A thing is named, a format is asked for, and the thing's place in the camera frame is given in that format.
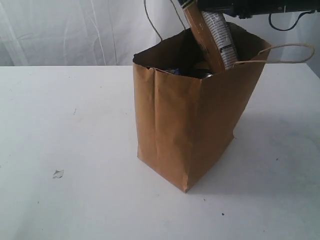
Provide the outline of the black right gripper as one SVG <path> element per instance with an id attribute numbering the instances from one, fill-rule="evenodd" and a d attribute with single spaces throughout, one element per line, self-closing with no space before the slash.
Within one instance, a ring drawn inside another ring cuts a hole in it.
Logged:
<path id="1" fill-rule="evenodd" d="M 199 10 L 240 19 L 254 15 L 319 11 L 319 0 L 198 0 Z"/>

